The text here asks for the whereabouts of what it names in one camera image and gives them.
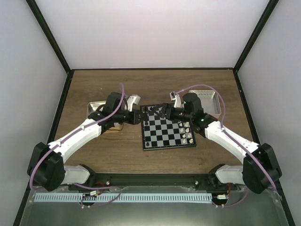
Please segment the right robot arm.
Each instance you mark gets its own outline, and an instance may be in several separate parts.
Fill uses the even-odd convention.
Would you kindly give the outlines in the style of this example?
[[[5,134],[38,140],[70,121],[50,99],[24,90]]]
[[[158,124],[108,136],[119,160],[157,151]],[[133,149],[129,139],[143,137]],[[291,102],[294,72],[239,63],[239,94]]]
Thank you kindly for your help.
[[[217,166],[209,177],[213,189],[219,190],[230,183],[245,185],[252,192],[261,194],[268,187],[276,187],[275,182],[282,176],[282,171],[270,145],[249,141],[225,127],[204,111],[195,93],[180,97],[171,92],[170,98],[172,103],[163,105],[163,116],[174,122],[190,124],[194,133],[217,143],[242,163],[240,166]]]

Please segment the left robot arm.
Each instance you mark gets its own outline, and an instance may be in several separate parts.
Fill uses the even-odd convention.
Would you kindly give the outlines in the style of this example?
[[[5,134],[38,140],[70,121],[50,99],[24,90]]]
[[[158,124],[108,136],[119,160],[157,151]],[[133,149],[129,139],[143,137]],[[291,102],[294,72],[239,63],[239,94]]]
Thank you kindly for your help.
[[[84,165],[67,166],[66,161],[81,147],[101,136],[119,124],[136,125],[142,121],[140,110],[133,109],[140,96],[125,97],[123,93],[112,92],[104,104],[98,106],[77,128],[49,144],[36,144],[32,152],[27,174],[29,186],[42,186],[53,191],[60,185],[75,184],[85,190],[96,185],[96,178],[90,168]]]

